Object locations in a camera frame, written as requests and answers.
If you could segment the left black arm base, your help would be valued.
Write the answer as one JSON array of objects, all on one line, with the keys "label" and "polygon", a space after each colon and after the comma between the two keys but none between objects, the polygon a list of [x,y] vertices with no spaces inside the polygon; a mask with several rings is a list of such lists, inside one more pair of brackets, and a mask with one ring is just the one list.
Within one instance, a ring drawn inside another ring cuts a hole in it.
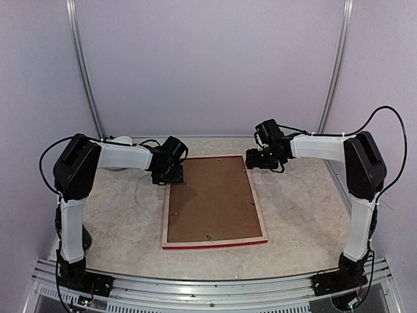
[{"label": "left black arm base", "polygon": [[58,285],[90,295],[109,297],[114,281],[112,276],[88,271],[86,258],[70,263],[57,252]]}]

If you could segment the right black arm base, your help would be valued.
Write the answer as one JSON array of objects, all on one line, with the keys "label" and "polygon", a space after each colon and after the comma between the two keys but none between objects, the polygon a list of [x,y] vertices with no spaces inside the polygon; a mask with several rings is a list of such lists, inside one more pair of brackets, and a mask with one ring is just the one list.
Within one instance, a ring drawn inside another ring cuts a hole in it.
[{"label": "right black arm base", "polygon": [[340,254],[337,271],[319,271],[312,276],[311,283],[315,296],[328,295],[366,285],[368,279],[364,265],[368,257],[369,252],[366,252],[362,259],[352,261],[344,254]]}]

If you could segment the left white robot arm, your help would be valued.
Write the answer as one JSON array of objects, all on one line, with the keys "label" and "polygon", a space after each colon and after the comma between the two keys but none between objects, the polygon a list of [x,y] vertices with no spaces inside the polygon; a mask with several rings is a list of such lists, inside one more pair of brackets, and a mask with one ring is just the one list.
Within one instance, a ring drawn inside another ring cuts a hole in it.
[{"label": "left white robot arm", "polygon": [[96,140],[84,134],[71,137],[53,167],[61,209],[61,256],[69,264],[84,260],[83,209],[93,188],[96,171],[137,169],[151,173],[154,185],[183,182],[187,146],[175,137],[155,147],[134,143],[128,136]]}]

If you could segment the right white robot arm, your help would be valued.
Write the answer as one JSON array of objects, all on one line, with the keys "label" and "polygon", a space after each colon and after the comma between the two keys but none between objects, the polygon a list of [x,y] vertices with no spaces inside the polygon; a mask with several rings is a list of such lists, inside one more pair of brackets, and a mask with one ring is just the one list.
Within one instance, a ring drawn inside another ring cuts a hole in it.
[{"label": "right white robot arm", "polygon": [[281,173],[282,166],[294,158],[331,160],[345,165],[351,222],[343,255],[351,261],[361,260],[367,254],[372,216],[387,174],[373,136],[368,131],[353,136],[283,136],[265,143],[262,149],[248,149],[245,164],[249,170]]}]

